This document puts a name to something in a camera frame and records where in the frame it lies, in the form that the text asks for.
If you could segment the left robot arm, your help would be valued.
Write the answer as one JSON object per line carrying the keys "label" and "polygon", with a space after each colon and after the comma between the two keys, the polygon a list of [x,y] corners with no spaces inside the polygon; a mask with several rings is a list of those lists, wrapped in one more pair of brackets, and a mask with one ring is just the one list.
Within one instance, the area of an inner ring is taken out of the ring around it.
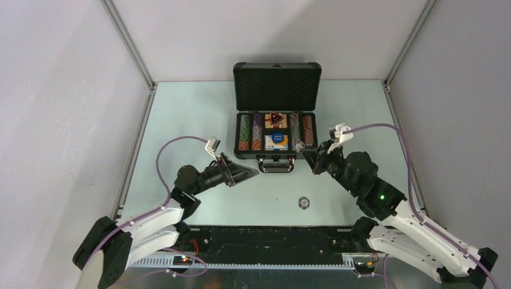
{"label": "left robot arm", "polygon": [[201,203],[197,194],[221,184],[234,187],[258,174],[258,170],[237,164],[225,154],[216,157],[202,172],[192,165],[182,166],[162,205],[126,221],[101,217],[78,247],[72,262],[84,270],[92,257],[101,252],[102,271],[97,287],[108,288],[138,260],[165,248],[179,251],[188,248],[190,226],[185,220]]}

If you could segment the brown chip row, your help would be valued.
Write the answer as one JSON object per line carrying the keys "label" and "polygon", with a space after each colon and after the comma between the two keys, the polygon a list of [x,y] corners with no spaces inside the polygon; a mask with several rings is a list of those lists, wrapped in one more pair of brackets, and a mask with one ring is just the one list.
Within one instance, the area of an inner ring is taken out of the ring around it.
{"label": "brown chip row", "polygon": [[310,115],[303,116],[302,118],[304,128],[304,143],[306,147],[314,146],[313,123]]}

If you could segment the purple blue chip row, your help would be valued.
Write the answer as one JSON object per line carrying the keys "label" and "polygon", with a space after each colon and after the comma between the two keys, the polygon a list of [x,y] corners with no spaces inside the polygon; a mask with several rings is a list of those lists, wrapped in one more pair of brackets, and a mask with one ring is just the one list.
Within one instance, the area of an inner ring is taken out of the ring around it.
{"label": "purple blue chip row", "polygon": [[260,151],[262,149],[262,114],[261,113],[253,114],[251,149],[253,151]]}

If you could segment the blue small blind button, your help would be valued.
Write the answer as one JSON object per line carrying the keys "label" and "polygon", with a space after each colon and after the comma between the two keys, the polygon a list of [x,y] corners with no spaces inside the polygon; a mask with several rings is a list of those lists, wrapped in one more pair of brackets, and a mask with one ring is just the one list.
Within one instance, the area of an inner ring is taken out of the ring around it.
{"label": "blue small blind button", "polygon": [[274,143],[282,143],[284,142],[284,135],[280,132],[276,132],[271,135],[272,141]]}

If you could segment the grey poker chip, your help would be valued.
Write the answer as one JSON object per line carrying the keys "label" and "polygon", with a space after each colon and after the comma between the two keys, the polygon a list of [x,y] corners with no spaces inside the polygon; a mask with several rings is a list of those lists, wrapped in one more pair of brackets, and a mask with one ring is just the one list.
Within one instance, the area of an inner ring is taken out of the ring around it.
{"label": "grey poker chip", "polygon": [[305,148],[305,146],[302,143],[297,143],[295,145],[295,150],[296,150],[297,153],[301,153],[304,148]]}
{"label": "grey poker chip", "polygon": [[300,197],[298,199],[298,206],[302,209],[302,210],[306,210],[310,207],[310,200],[309,198],[303,196],[303,197]]}

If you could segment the left aluminium frame post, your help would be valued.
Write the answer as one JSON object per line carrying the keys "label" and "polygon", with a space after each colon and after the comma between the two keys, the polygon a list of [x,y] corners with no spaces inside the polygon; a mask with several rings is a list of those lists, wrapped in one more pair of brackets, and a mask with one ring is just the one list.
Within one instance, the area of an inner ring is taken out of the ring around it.
{"label": "left aluminium frame post", "polygon": [[135,67],[139,71],[146,86],[152,90],[155,87],[155,81],[151,76],[147,65],[145,64],[138,47],[132,38],[128,27],[126,26],[116,4],[112,0],[100,0],[104,10],[109,16],[115,30],[117,31],[122,43],[124,44],[128,54],[133,60]]}

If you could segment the right aluminium frame post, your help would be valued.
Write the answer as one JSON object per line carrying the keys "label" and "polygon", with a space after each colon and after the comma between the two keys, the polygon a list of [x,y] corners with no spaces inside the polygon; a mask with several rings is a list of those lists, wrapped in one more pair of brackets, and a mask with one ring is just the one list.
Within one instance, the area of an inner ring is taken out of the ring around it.
{"label": "right aluminium frame post", "polygon": [[415,23],[413,24],[411,31],[409,32],[402,48],[400,49],[400,51],[398,53],[398,56],[396,57],[395,61],[393,62],[393,65],[391,66],[390,71],[384,80],[385,87],[387,87],[388,90],[390,90],[390,88],[392,87],[392,82],[394,81],[395,77],[397,76],[401,66],[405,62],[406,57],[408,56],[409,52],[411,51],[412,46],[416,42],[416,39],[418,38],[420,32],[422,31],[424,25],[426,24],[428,18],[430,17],[430,15],[437,3],[438,3],[438,0],[427,0],[425,2],[425,5],[423,6],[421,12],[419,13],[418,18],[416,19]]}

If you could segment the black poker case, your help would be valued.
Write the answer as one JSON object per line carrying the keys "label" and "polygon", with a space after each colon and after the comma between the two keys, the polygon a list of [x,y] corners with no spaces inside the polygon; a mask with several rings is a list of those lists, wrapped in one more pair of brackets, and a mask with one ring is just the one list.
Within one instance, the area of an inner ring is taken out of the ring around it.
{"label": "black poker case", "polygon": [[[256,160],[258,169],[263,173],[290,173],[295,161],[301,155],[293,150],[290,130],[290,114],[298,113],[301,142],[305,148],[318,146],[316,129],[316,108],[322,67],[319,63],[247,63],[239,62],[233,66],[234,91],[236,97],[236,134],[234,154],[240,160]],[[266,129],[265,114],[278,112],[287,114],[288,127],[285,129]],[[252,118],[253,114],[262,114],[262,149],[253,151]],[[250,115],[249,150],[240,151],[239,128],[243,114]],[[314,146],[306,147],[302,118],[310,115],[313,123]],[[286,151],[266,151],[265,135],[276,132],[286,134],[289,149]]]}

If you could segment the aluminium frame post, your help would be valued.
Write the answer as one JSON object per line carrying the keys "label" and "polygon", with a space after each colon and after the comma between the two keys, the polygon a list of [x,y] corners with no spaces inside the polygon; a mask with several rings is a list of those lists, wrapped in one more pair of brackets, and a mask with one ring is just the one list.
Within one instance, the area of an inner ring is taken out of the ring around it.
{"label": "aluminium frame post", "polygon": [[416,42],[416,39],[418,38],[420,32],[422,31],[424,25],[426,24],[428,18],[430,17],[430,15],[437,3],[438,3],[438,0],[427,0],[425,2],[425,5],[423,6],[421,12],[419,13],[418,18],[416,19],[415,23],[413,24],[411,31],[409,32],[402,48],[400,49],[400,51],[398,53],[398,56],[396,57],[395,61],[393,62],[393,65],[391,66],[390,71],[384,80],[385,87],[387,87],[388,90],[390,90],[390,88],[392,87],[392,82],[394,81],[395,77],[397,76],[401,66],[405,62],[406,57],[408,56],[409,52],[411,51],[412,46]]}
{"label": "aluminium frame post", "polygon": [[117,31],[122,43],[124,44],[128,54],[133,60],[135,67],[139,71],[146,86],[152,90],[155,87],[155,81],[151,76],[147,65],[145,64],[138,47],[132,38],[128,27],[126,26],[116,4],[112,0],[100,0],[104,10],[109,16],[115,30]]}

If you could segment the red triangular dealer button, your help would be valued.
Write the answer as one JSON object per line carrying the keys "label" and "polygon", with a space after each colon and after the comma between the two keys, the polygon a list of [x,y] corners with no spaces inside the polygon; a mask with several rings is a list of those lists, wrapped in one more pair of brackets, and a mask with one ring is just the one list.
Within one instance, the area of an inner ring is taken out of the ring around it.
{"label": "red triangular dealer button", "polygon": [[275,125],[276,123],[279,123],[283,120],[283,115],[278,112],[271,112],[270,113],[270,121],[272,125]]}

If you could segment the green chip row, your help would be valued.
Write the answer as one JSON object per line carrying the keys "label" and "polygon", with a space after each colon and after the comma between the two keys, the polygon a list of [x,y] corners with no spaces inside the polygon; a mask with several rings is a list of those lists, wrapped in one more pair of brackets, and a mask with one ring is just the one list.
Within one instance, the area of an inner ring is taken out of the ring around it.
{"label": "green chip row", "polygon": [[240,118],[239,128],[239,144],[238,149],[240,151],[249,150],[249,134],[250,134],[250,115],[243,114]]}

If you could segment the blue orange chip row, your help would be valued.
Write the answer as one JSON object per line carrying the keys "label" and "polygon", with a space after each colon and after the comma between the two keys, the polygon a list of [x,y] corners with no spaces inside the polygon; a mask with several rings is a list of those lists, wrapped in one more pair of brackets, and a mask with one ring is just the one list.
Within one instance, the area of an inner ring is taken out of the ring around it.
{"label": "blue orange chip row", "polygon": [[293,148],[293,150],[295,150],[297,144],[301,142],[301,133],[300,133],[298,113],[290,114],[290,130],[291,130],[291,138],[292,138],[292,148]]}

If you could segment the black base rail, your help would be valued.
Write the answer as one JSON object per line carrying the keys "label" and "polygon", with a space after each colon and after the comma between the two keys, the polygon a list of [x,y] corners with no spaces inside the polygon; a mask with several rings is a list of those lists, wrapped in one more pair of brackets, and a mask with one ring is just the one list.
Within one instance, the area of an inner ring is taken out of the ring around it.
{"label": "black base rail", "polygon": [[191,226],[173,247],[223,265],[341,265],[349,253],[372,254],[350,226]]}

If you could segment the red card deck box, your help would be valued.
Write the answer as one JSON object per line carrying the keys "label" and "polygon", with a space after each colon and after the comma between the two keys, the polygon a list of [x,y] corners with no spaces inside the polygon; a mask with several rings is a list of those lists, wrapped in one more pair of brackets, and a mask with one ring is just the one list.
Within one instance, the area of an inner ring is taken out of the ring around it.
{"label": "red card deck box", "polygon": [[287,127],[287,114],[273,112],[265,114],[266,129],[285,129]]}

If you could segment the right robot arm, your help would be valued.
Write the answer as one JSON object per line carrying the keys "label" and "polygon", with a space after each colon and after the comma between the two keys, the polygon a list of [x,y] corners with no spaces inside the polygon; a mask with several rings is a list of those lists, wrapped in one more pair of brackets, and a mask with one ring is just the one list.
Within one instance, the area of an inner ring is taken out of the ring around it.
{"label": "right robot arm", "polygon": [[315,175],[328,173],[351,196],[364,216],[351,230],[352,247],[384,252],[422,271],[442,288],[483,288],[498,255],[455,238],[412,207],[408,198],[377,175],[367,152],[344,156],[334,141],[301,155]]}

